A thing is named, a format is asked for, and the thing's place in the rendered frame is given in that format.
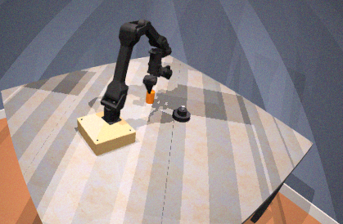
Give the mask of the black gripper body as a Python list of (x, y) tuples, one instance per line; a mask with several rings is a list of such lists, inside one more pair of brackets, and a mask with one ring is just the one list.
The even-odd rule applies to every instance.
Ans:
[(157, 77), (156, 75), (158, 74), (159, 72), (159, 68), (160, 68), (160, 65), (161, 65), (161, 62), (159, 63), (155, 63), (155, 62), (152, 62), (149, 60), (148, 62), (148, 70), (147, 72), (151, 75), (146, 75), (143, 79), (143, 83), (145, 84), (152, 84), (152, 85), (156, 85), (157, 83)]

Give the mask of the orange knob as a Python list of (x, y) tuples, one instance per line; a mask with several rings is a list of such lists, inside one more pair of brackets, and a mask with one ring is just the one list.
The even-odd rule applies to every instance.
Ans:
[(151, 94), (146, 94), (146, 103), (152, 104), (154, 102), (155, 91), (151, 90)]

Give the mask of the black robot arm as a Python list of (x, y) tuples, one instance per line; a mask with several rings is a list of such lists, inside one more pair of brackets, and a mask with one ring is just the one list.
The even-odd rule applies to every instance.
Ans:
[[(105, 94), (100, 101), (101, 105), (104, 105), (102, 119), (109, 125), (122, 121), (120, 110), (124, 108), (129, 89), (125, 79), (133, 46), (138, 43), (140, 37), (144, 34), (149, 38), (150, 46), (157, 47), (149, 51), (150, 61), (159, 63), (161, 58), (169, 56), (172, 52), (165, 36), (159, 35), (149, 20), (140, 19), (121, 25), (119, 33), (120, 53), (116, 61), (114, 78), (107, 86)], [(170, 79), (172, 73), (170, 65), (164, 67), (160, 65), (157, 78), (161, 76), (162, 78)]]

